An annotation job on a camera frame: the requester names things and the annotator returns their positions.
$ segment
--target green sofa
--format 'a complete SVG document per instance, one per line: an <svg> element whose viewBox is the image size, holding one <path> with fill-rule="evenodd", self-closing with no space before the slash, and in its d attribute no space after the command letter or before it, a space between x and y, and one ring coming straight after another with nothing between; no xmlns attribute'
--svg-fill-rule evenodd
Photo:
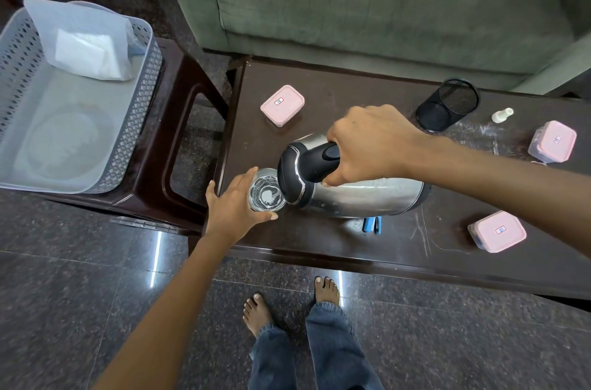
<svg viewBox="0 0 591 390"><path fill-rule="evenodd" d="M218 51L534 94L591 67L591 0L178 1Z"/></svg>

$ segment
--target jeans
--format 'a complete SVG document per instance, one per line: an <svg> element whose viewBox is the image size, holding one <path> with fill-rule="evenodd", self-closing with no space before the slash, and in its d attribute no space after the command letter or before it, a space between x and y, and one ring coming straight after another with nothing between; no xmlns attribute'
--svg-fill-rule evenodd
<svg viewBox="0 0 591 390"><path fill-rule="evenodd" d="M306 331L318 390L383 390L343 310L329 301L314 304ZM284 330L267 323L251 351L249 390L294 390L296 361Z"/></svg>

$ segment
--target pink lid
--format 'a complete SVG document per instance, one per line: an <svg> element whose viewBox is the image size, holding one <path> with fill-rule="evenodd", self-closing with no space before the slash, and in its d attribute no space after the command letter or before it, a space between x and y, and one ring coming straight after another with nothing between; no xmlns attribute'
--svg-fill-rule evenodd
<svg viewBox="0 0 591 390"><path fill-rule="evenodd" d="M558 121L549 121L540 134L538 150L556 162L563 162L569 159L576 139L577 133L570 127Z"/></svg>
<svg viewBox="0 0 591 390"><path fill-rule="evenodd" d="M273 124L283 126L304 106L306 100L291 85L284 85L261 105L262 112Z"/></svg>
<svg viewBox="0 0 591 390"><path fill-rule="evenodd" d="M470 226L485 250L497 253L527 237L519 219L505 211L485 217Z"/></svg>

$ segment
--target stainless steel kettle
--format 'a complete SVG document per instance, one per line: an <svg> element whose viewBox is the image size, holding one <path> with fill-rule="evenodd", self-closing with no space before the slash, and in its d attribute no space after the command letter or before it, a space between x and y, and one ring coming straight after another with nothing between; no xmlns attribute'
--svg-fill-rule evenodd
<svg viewBox="0 0 591 390"><path fill-rule="evenodd" d="M321 184L338 168L339 147L311 134L285 148L277 179L287 203L333 217L397 215L418 207L430 186L409 178L380 178L336 187Z"/></svg>

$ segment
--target left hand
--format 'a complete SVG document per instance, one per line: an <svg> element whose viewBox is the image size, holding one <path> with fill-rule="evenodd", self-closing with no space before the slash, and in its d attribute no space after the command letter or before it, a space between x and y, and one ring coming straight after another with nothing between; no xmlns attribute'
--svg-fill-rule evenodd
<svg viewBox="0 0 591 390"><path fill-rule="evenodd" d="M234 177L220 197L216 196L215 182L212 180L207 185L205 198L209 207L209 219L207 220L206 235L218 233L236 244L257 223L274 221L277 213L253 211L248 205L248 190L258 168L250 168L246 174Z"/></svg>

